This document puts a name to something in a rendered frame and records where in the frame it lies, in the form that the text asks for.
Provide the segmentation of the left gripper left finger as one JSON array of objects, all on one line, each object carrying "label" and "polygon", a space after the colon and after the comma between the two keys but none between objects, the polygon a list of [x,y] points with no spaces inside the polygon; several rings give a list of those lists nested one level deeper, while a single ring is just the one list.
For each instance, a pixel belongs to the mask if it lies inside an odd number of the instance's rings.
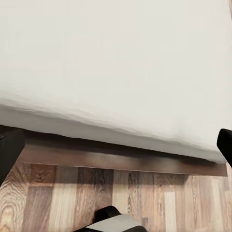
[{"label": "left gripper left finger", "polygon": [[25,148],[21,129],[0,134],[0,187]]}]

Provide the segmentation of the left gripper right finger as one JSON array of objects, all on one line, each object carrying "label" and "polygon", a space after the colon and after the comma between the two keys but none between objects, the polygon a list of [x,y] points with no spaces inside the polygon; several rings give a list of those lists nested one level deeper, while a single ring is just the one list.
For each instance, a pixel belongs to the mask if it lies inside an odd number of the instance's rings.
[{"label": "left gripper right finger", "polygon": [[220,129],[217,147],[232,167],[232,130]]}]

